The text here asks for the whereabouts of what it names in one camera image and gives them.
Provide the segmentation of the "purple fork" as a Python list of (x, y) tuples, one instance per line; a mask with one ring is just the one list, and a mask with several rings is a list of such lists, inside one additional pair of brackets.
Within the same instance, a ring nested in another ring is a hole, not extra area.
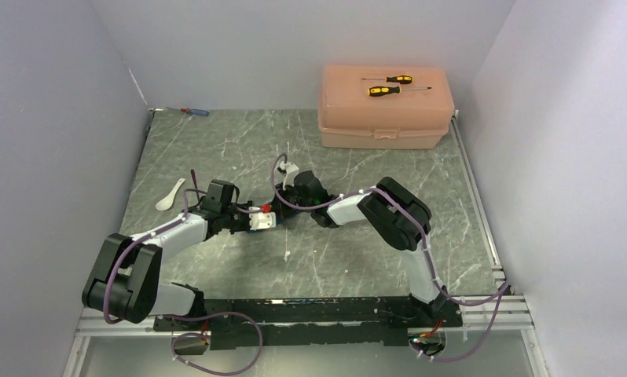
[(193, 188), (196, 190), (195, 193), (196, 193), (197, 202), (199, 202), (201, 198), (201, 194), (199, 193), (196, 171), (194, 169), (190, 169), (190, 175), (192, 179)]

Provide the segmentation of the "white plastic utensil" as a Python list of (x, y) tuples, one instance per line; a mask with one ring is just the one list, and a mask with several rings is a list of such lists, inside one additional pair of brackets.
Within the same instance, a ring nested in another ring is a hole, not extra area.
[(155, 204), (155, 208), (158, 211), (170, 210), (174, 205), (176, 195), (178, 194), (180, 188), (184, 185), (185, 181), (185, 178), (179, 178), (173, 188)]

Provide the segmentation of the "blue cloth napkin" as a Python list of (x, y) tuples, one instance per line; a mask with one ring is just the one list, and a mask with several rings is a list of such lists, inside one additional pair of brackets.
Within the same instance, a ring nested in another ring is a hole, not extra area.
[[(294, 218), (295, 216), (297, 216), (299, 214), (298, 211), (285, 211), (282, 214), (278, 214), (277, 212), (274, 212), (274, 213), (277, 216), (277, 226), (284, 224), (287, 220), (289, 220), (291, 218)], [(249, 217), (248, 217), (248, 231), (247, 232), (261, 232), (261, 231), (251, 231), (249, 229)]]

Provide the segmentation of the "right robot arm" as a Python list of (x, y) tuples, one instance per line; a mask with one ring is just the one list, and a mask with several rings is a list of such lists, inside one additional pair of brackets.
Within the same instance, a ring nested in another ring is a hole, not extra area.
[(423, 201), (390, 177), (366, 190), (334, 196), (310, 170), (277, 167), (272, 181), (276, 174), (284, 176), (274, 185), (272, 208), (278, 216), (306, 212), (319, 226), (329, 229), (367, 221), (388, 246), (401, 252), (416, 321), (431, 326), (442, 318), (447, 291), (431, 258), (428, 235), (432, 213)]

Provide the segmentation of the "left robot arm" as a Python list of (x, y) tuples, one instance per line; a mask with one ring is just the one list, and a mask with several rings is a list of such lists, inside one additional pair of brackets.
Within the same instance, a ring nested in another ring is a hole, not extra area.
[(204, 293), (187, 284), (161, 283), (161, 267), (224, 230), (250, 230), (250, 216), (263, 209), (251, 201), (238, 203), (238, 190), (230, 182), (213, 180), (207, 191), (195, 191), (197, 203), (186, 203), (170, 221), (134, 235), (107, 236), (83, 288), (83, 306), (101, 312), (108, 324), (166, 316), (185, 329), (199, 328), (207, 315)]

